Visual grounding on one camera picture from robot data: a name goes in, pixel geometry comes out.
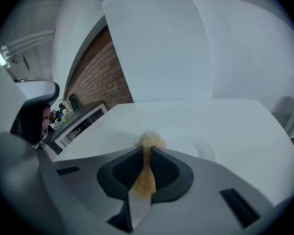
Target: white countertop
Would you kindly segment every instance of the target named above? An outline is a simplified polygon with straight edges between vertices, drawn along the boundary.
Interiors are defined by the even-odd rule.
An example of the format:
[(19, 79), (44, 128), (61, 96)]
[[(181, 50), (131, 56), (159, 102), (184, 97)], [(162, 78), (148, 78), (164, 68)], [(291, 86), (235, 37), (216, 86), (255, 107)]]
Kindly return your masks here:
[(55, 161), (132, 147), (146, 130), (188, 128), (204, 136), (217, 162), (273, 205), (294, 193), (294, 146), (256, 100), (208, 99), (119, 104), (79, 135)]

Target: white wall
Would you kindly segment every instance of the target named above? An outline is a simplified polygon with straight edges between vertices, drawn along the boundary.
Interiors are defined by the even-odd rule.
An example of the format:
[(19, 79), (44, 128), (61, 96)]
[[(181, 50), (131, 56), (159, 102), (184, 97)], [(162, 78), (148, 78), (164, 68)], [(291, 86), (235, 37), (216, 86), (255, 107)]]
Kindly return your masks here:
[(283, 126), (294, 99), (294, 25), (276, 0), (193, 0), (206, 29), (213, 98), (259, 100)]
[(207, 36), (192, 0), (103, 0), (135, 102), (211, 97)]
[[(9, 13), (0, 29), (0, 50), (1, 46), (21, 37), (54, 29), (61, 1), (20, 0)], [(18, 66), (14, 66), (10, 69), (11, 73), (18, 79), (52, 80), (51, 44), (52, 40), (21, 52), (18, 57), (22, 60), (23, 55), (25, 56), (30, 70), (27, 68), (23, 70)]]
[(105, 25), (98, 0), (63, 0), (57, 15), (51, 58), (53, 79), (63, 93), (80, 57)]

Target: black plastic grate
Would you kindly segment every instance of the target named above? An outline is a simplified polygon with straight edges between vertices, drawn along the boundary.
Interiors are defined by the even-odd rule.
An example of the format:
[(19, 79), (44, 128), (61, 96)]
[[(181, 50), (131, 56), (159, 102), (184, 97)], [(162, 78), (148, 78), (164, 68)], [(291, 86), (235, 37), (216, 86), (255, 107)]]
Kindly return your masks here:
[(133, 187), (143, 168), (143, 157), (137, 152), (112, 169), (112, 175), (129, 190)]
[(155, 177), (156, 190), (159, 191), (177, 179), (179, 169), (173, 162), (164, 158), (159, 153), (153, 153), (152, 156), (150, 167)]

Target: black slot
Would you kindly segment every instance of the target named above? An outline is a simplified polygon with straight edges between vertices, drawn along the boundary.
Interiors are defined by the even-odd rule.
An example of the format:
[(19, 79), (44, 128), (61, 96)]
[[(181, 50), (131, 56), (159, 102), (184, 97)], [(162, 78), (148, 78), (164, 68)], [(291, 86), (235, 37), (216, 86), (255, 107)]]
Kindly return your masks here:
[(128, 197), (124, 201), (120, 213), (110, 218), (107, 221), (107, 223), (127, 233), (130, 233), (133, 231), (131, 215), (129, 211)]
[(150, 168), (157, 190), (151, 197), (153, 204), (177, 200), (193, 183), (193, 171), (187, 164), (155, 146), (151, 148)]
[(98, 183), (109, 197), (125, 201), (143, 169), (143, 164), (143, 149), (136, 148), (103, 164), (97, 172)]
[(232, 188), (222, 190), (220, 191), (220, 194), (233, 211), (243, 228), (251, 225), (260, 218), (260, 216), (235, 189)]
[(58, 169), (57, 173), (59, 174), (59, 176), (61, 176), (61, 175), (72, 173), (72, 172), (75, 172), (78, 170), (79, 170), (79, 168), (77, 166), (71, 166), (71, 167), (67, 167), (67, 168), (63, 168), (63, 169)]

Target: white pipe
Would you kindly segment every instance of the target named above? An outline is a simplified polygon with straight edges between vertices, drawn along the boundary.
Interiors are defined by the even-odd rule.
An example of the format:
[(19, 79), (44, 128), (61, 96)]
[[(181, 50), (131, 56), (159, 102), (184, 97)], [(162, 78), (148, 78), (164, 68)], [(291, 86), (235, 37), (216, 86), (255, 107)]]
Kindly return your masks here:
[(50, 34), (50, 35), (46, 35), (46, 36), (42, 36), (42, 37), (30, 39), (30, 40), (28, 40), (26, 42), (23, 42), (23, 43), (19, 44), (19, 45), (16, 45), (14, 47), (11, 47), (10, 50), (11, 50), (11, 52), (14, 52), (17, 49), (20, 49), (21, 47), (24, 47), (24, 46), (26, 46), (28, 44), (31, 44), (31, 43), (34, 43), (34, 42), (38, 42), (38, 41), (40, 42), (40, 41), (49, 39), (50, 37), (51, 38), (54, 38), (54, 34)]
[(6, 59), (6, 57), (9, 56), (9, 54), (10, 54), (10, 52), (9, 52), (8, 50), (6, 50), (6, 51), (3, 53), (3, 56), (5, 57), (5, 59)]
[(27, 40), (32, 39), (32, 38), (37, 38), (37, 37), (42, 37), (42, 36), (45, 36), (45, 35), (54, 34), (54, 32), (55, 32), (55, 29), (36, 32), (36, 33), (30, 34), (30, 35), (21, 37), (21, 38), (19, 38), (17, 40), (14, 40), (14, 41), (8, 43), (7, 45), (9, 45), (10, 47), (14, 47), (14, 46), (16, 46), (16, 45), (18, 45), (18, 44), (20, 44), (22, 42), (25, 42)]
[(42, 43), (44, 43), (44, 42), (50, 41), (50, 40), (52, 40), (52, 39), (53, 39), (53, 37), (52, 37), (52, 38), (49, 38), (49, 39), (46, 39), (46, 40), (44, 40), (44, 41), (38, 42), (38, 43), (34, 43), (34, 44), (30, 45), (30, 46), (27, 46), (27, 47), (25, 47), (25, 48), (23, 48), (23, 49), (18, 50), (17, 52), (13, 53), (11, 56), (6, 57), (5, 59), (7, 60), (7, 59), (9, 59), (9, 58), (11, 58), (11, 57), (14, 57), (15, 55), (17, 55), (17, 54), (23, 52), (24, 50), (27, 50), (27, 49), (29, 49), (29, 48), (32, 48), (32, 47), (34, 47), (34, 46), (36, 46), (36, 45), (39, 45), (39, 44), (42, 44)]

